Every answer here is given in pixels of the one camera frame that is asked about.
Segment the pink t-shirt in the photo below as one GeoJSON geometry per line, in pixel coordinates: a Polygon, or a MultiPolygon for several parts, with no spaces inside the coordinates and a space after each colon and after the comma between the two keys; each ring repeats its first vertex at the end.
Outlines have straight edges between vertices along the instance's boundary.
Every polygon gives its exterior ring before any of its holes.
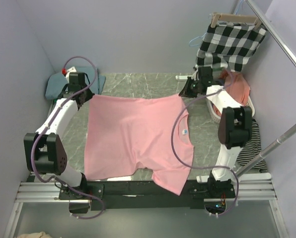
{"type": "Polygon", "coordinates": [[[155,184],[180,195],[194,155],[188,116],[176,94],[157,99],[94,96],[84,150],[86,178],[125,177],[147,168],[155,184]]]}

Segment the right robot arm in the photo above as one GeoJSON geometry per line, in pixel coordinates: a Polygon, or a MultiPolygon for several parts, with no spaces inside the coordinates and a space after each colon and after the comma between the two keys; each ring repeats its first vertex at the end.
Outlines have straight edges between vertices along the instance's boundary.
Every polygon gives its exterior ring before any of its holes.
{"type": "Polygon", "coordinates": [[[205,96],[221,113],[218,128],[218,138],[221,144],[216,165],[210,176],[215,181],[207,185],[207,192],[213,198],[224,193],[221,181],[231,179],[236,182],[230,171],[235,165],[241,148],[250,140],[252,135],[252,109],[234,99],[228,92],[227,85],[214,80],[210,66],[198,68],[192,76],[187,76],[184,88],[179,96],[196,98],[205,96]]]}

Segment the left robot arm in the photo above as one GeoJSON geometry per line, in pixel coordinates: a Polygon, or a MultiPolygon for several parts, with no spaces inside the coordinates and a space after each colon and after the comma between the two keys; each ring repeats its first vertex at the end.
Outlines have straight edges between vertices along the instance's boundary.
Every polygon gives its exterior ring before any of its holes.
{"type": "Polygon", "coordinates": [[[68,158],[61,137],[70,120],[89,101],[94,93],[84,72],[67,73],[68,83],[59,94],[56,104],[44,124],[35,133],[24,137],[27,168],[41,182],[51,180],[70,188],[76,199],[88,195],[85,175],[68,165],[68,158]]]}

